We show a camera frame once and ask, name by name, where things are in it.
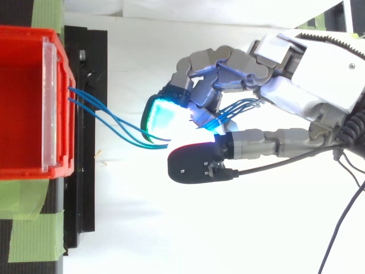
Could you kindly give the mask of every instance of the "black cable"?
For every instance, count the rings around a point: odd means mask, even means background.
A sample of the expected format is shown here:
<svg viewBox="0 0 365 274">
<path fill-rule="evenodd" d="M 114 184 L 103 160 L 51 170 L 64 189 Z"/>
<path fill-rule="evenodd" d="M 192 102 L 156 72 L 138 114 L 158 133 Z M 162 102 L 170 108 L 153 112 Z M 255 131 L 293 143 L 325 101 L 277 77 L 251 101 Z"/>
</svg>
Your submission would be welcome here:
<svg viewBox="0 0 365 274">
<path fill-rule="evenodd" d="M 276 168 L 276 167 L 282 167 L 287 164 L 292 164 L 294 162 L 303 160 L 308 157 L 315 156 L 317 154 L 320 154 L 320 153 L 323 153 L 326 151 L 331 151 L 331 150 L 335 150 L 336 148 L 345 148 L 345 147 L 346 147 L 346 145 L 344 145 L 344 144 L 336 144 L 334 146 L 322 147 L 317 150 L 312 150 L 310 152 L 304 153 L 302 155 L 299 155 L 299 156 L 296 156 L 296 157 L 293 157 L 293 158 L 290 158 L 288 160 L 284 160 L 284 161 L 281 161 L 278 163 L 268 164 L 267 166 L 262 166 L 262 167 L 251 168 L 249 170 L 241 170 L 241 171 L 238 171 L 238 175 L 239 176 L 247 175 L 247 174 L 252 174 L 252 173 L 261 172 L 261 171 L 265 171 L 265 170 L 270 170 L 270 169 Z"/>
<path fill-rule="evenodd" d="M 350 162 L 350 160 L 348 159 L 348 157 L 347 157 L 347 155 L 346 155 L 345 153 L 343 153 L 343 156 L 344 156 L 344 158 L 345 158 L 346 162 L 350 165 L 350 167 L 352 167 L 354 170 L 357 170 L 357 171 L 361 172 L 362 174 L 365 174 L 365 171 L 361 170 L 360 168 L 355 167 L 355 166 L 354 166 L 354 165 Z"/>
<path fill-rule="evenodd" d="M 359 184 L 359 181 L 357 180 L 357 178 L 356 178 L 356 176 L 355 176 L 355 174 L 353 174 L 352 172 L 351 172 L 351 170 L 349 170 L 343 163 L 341 163 L 341 161 L 340 160 L 338 160 L 337 161 L 339 164 L 340 164 L 340 166 L 342 166 L 351 176 L 352 176 L 352 178 L 354 178 L 354 180 L 355 180 L 355 182 L 356 182 L 356 184 L 358 185 L 358 187 L 360 187 L 360 184 Z"/>
<path fill-rule="evenodd" d="M 331 238 L 331 241 L 327 247 L 327 251 L 326 251 L 326 254 L 325 256 L 323 257 L 323 260 L 322 260 L 322 263 L 321 263 L 321 267 L 319 268 L 319 271 L 318 271 L 318 274 L 321 274 L 322 271 L 323 271 L 323 267 L 325 267 L 325 263 L 327 261 L 327 258 L 331 252 L 331 248 L 333 246 L 333 243 L 336 239 L 336 236 L 337 236 L 337 233 L 340 229 L 340 226 L 344 220 L 344 218 L 346 217 L 347 213 L 350 211 L 352 205 L 355 203 L 356 199 L 360 196 L 361 192 L 363 192 L 363 190 L 365 190 L 365 182 L 360 186 L 360 188 L 356 191 L 355 195 L 351 198 L 349 204 L 347 205 L 347 207 L 345 208 L 345 210 L 343 211 L 340 219 L 338 220 L 337 222 L 337 225 L 335 227 L 335 231 L 333 232 L 333 235 L 332 235 L 332 238 Z"/>
</svg>

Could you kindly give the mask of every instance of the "black metal frame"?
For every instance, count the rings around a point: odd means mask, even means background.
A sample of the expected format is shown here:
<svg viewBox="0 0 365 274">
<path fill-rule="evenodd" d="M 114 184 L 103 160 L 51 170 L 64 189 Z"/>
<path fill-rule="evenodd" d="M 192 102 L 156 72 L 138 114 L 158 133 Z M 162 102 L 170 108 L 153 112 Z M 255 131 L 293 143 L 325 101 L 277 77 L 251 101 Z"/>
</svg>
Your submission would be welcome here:
<svg viewBox="0 0 365 274">
<path fill-rule="evenodd" d="M 64 29 L 65 48 L 76 87 L 107 105 L 107 32 L 84 27 Z M 80 50 L 86 59 L 80 60 Z M 95 118 L 77 107 L 75 172 L 64 180 L 64 246 L 76 248 L 79 234 L 95 230 Z"/>
</svg>

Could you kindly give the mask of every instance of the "white surface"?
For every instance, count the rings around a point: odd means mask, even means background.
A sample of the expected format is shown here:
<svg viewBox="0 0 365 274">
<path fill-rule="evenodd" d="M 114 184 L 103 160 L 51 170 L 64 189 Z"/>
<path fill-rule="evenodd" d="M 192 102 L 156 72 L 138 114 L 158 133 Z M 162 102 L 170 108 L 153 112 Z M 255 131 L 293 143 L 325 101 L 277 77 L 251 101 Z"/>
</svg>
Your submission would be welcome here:
<svg viewBox="0 0 365 274">
<path fill-rule="evenodd" d="M 291 81 L 325 102 L 351 113 L 365 87 L 365 61 L 328 43 L 305 41 L 305 44 L 306 52 Z M 355 69 L 350 69 L 350 64 L 354 64 Z"/>
<path fill-rule="evenodd" d="M 111 15 L 121 12 L 123 0 L 64 0 L 65 11 Z"/>
<path fill-rule="evenodd" d="M 295 28 L 340 0 L 124 0 L 124 17 Z"/>
<path fill-rule="evenodd" d="M 276 77 L 261 88 L 261 96 L 280 109 L 306 119 L 314 106 L 325 101 L 302 90 L 285 77 Z"/>
<path fill-rule="evenodd" d="M 108 30 L 108 106 L 134 124 L 182 57 L 220 45 L 246 49 L 276 32 L 73 14 L 66 14 L 66 23 Z M 228 94 L 222 104 L 242 96 Z M 307 126 L 268 104 L 237 122 L 242 130 Z M 103 151 L 96 158 L 96 232 L 81 235 L 80 246 L 64 258 L 65 274 L 317 273 L 335 223 L 356 191 L 330 153 L 231 182 L 187 186 L 168 179 L 166 152 L 131 147 L 99 122 L 95 146 Z M 277 160 L 226 165 L 243 169 Z M 363 166 L 363 160 L 357 163 Z M 323 273 L 364 273 L 364 214 L 362 195 Z"/>
<path fill-rule="evenodd" d="M 354 24 L 352 23 L 351 0 L 343 0 L 343 10 L 346 31 L 348 33 L 354 33 Z"/>
<path fill-rule="evenodd" d="M 288 41 L 268 35 L 258 44 L 255 54 L 281 64 L 291 45 Z"/>
</svg>

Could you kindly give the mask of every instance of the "masking tape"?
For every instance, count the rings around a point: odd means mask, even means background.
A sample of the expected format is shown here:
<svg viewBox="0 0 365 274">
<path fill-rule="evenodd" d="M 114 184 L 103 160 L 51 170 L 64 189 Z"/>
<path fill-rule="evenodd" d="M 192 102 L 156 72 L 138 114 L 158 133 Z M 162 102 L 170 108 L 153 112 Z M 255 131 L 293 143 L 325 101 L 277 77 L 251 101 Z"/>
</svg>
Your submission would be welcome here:
<svg viewBox="0 0 365 274">
<path fill-rule="evenodd" d="M 0 220 L 34 220 L 46 200 L 49 180 L 0 181 Z"/>
<path fill-rule="evenodd" d="M 13 221 L 9 263 L 57 261 L 64 252 L 63 211 Z"/>
</svg>

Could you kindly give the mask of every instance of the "robotic hand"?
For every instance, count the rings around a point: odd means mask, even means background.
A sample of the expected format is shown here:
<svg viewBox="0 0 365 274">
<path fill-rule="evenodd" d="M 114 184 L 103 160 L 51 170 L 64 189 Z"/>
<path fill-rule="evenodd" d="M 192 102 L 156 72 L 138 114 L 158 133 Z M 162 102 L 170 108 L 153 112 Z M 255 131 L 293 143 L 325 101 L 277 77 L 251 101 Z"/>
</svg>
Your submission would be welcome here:
<svg viewBox="0 0 365 274">
<path fill-rule="evenodd" d="M 225 135 L 215 135 L 215 142 L 171 152 L 171 179 L 206 183 L 243 174 L 225 168 L 224 159 L 293 159 L 345 147 L 365 156 L 364 72 L 364 54 L 334 38 L 308 34 L 267 36 L 254 41 L 247 53 L 229 46 L 199 51 L 181 59 L 170 82 L 150 98 L 141 127 L 149 130 L 147 120 L 157 98 L 190 109 L 202 127 L 217 119 L 223 91 L 243 88 L 310 121 L 310 128 L 230 131 L 233 122 L 221 124 Z M 193 87 L 192 78 L 201 76 Z"/>
</svg>

